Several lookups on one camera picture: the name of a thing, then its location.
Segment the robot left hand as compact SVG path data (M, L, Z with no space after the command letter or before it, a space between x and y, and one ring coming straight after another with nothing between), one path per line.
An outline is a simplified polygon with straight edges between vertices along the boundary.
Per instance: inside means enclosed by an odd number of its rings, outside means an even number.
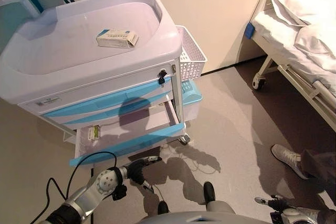
M127 170L127 178L134 181L138 185L142 186L145 190L153 194L153 186L150 185L150 183L147 182L147 180L144 178L143 167L160 162L161 160L162 158L159 156L147 156L132 161L127 165L124 165Z

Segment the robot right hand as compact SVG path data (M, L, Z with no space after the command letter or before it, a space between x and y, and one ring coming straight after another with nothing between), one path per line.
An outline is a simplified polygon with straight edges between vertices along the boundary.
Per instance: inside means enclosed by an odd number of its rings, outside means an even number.
M280 195L271 195L270 200L261 197L255 197L255 202L261 205L268 206L278 212L282 212L288 207L287 202Z

